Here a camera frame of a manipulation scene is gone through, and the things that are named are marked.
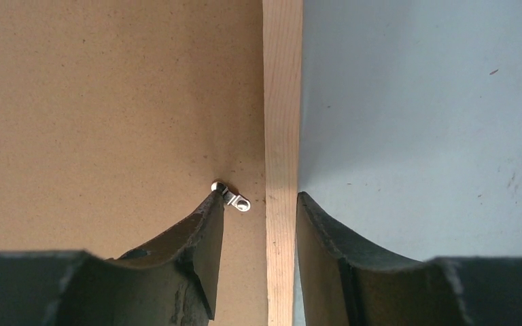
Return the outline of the wooden picture frame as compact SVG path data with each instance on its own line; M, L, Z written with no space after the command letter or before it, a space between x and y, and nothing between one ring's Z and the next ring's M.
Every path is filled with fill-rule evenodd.
M268 324L294 321L302 1L263 1Z

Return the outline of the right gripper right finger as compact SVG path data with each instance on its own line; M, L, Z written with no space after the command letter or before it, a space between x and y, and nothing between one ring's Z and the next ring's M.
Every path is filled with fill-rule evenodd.
M360 236L305 192L296 240L307 325L522 325L522 257L416 261Z

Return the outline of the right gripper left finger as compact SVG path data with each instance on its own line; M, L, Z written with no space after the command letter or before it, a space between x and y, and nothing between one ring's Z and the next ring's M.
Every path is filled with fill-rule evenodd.
M215 317L224 200L212 191L119 258L0 251L0 325L207 325Z

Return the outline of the brown backing board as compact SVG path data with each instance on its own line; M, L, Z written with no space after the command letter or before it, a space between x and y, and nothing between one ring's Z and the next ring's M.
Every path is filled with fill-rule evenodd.
M0 1L0 251L118 257L224 216L215 325L266 325L260 1Z

